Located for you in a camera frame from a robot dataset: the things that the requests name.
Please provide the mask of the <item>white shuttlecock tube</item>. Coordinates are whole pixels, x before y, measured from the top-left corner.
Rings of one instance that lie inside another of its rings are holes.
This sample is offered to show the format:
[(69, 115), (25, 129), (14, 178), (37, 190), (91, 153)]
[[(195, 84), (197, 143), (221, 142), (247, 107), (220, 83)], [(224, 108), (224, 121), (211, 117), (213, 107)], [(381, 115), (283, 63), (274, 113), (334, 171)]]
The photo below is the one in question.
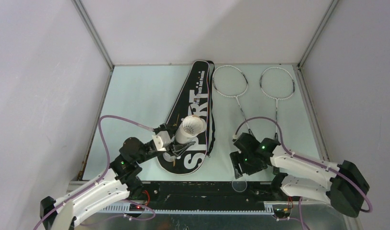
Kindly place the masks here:
[(198, 134), (206, 130), (204, 119), (196, 116), (186, 116), (175, 134), (175, 142), (185, 144), (191, 142)]

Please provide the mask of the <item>white shuttlecock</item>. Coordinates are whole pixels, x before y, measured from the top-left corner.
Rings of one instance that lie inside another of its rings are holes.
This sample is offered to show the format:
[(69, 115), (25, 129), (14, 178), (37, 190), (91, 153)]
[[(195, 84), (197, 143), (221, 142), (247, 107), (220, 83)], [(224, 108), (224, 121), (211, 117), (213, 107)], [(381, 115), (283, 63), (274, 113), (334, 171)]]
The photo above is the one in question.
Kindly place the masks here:
[(196, 136), (205, 131), (206, 124), (202, 118), (191, 115), (183, 119), (180, 129), (183, 130), (186, 135)]

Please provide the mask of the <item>clear round tube lid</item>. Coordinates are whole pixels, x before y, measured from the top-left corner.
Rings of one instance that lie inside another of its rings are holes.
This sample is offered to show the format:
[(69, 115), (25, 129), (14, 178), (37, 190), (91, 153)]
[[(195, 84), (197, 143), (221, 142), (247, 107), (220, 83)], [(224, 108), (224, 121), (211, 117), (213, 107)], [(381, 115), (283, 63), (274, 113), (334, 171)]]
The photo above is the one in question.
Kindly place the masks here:
[(242, 192), (246, 191), (246, 189), (248, 187), (248, 183), (247, 183), (247, 181), (235, 181), (235, 180), (233, 180), (231, 182), (231, 186), (232, 186), (232, 189), (235, 192), (242, 193)]

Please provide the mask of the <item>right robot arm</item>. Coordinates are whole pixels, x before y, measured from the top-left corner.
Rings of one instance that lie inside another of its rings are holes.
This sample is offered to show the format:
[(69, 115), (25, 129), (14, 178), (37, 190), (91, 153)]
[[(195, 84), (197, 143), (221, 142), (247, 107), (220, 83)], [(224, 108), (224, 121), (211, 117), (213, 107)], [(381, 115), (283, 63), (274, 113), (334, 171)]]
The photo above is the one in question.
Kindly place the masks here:
[(230, 158), (238, 179), (268, 167), (294, 171), (297, 177), (279, 172), (271, 182), (270, 193), (276, 200), (299, 196), (321, 201), (341, 214), (356, 218), (363, 211), (364, 196), (370, 186), (358, 167), (350, 162), (341, 164), (304, 157), (284, 148), (277, 140), (258, 141), (249, 133), (233, 136), (237, 151)]

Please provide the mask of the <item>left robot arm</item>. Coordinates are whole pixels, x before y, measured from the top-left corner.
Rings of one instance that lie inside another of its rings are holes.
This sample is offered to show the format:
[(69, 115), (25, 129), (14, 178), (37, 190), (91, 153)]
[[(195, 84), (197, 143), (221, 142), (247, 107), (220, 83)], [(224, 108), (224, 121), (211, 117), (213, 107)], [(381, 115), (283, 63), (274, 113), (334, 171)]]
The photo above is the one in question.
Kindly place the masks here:
[(119, 155), (105, 170), (88, 183), (64, 197), (44, 198), (40, 208), (40, 222), (47, 230), (71, 230), (99, 210), (120, 200), (138, 199), (143, 183), (138, 174), (140, 164), (163, 154), (178, 157), (195, 144), (194, 139), (205, 131), (204, 125), (169, 126), (155, 128), (147, 143), (138, 138), (127, 138)]

